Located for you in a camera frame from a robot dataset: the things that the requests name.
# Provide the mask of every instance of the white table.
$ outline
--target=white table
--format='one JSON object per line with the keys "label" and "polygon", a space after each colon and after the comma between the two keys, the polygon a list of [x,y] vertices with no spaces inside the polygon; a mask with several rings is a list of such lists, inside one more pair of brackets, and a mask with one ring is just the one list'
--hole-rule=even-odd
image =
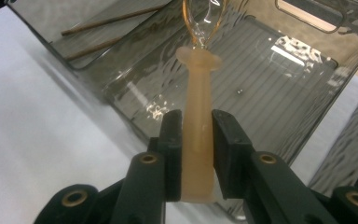
{"label": "white table", "polygon": [[[293,165],[307,183],[358,102],[358,78],[341,94]],[[76,82],[4,7],[0,9],[0,223],[32,223],[60,189],[104,189],[145,151],[116,112]],[[231,223],[217,206],[170,203],[167,223]]]}

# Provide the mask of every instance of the beige plastic part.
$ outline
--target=beige plastic part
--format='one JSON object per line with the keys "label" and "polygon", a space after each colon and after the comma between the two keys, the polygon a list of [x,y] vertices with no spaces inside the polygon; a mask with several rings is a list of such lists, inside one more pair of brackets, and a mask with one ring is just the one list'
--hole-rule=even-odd
{"label": "beige plastic part", "polygon": [[213,129],[210,73],[221,60],[206,49],[181,47],[176,57],[189,71],[183,121],[182,197],[188,203],[211,203],[213,197]]}

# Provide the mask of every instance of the gray translucent container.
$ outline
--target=gray translucent container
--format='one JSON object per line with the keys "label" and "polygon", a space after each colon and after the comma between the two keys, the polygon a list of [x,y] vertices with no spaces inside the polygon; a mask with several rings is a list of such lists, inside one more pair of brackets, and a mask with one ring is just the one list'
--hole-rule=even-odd
{"label": "gray translucent container", "polygon": [[[187,71],[174,55],[190,45],[182,1],[173,0],[152,16],[67,37],[60,31],[166,1],[85,2],[87,15],[70,17],[73,21],[61,22],[59,29],[47,18],[57,3],[33,1],[40,12],[30,15],[26,2],[10,6],[145,141],[158,136],[164,113],[184,109]],[[200,17],[205,2],[194,1]],[[121,35],[110,48],[64,59]],[[256,150],[291,163],[358,68],[358,1],[231,0],[209,50],[223,60],[212,73],[213,108],[234,115]]]}

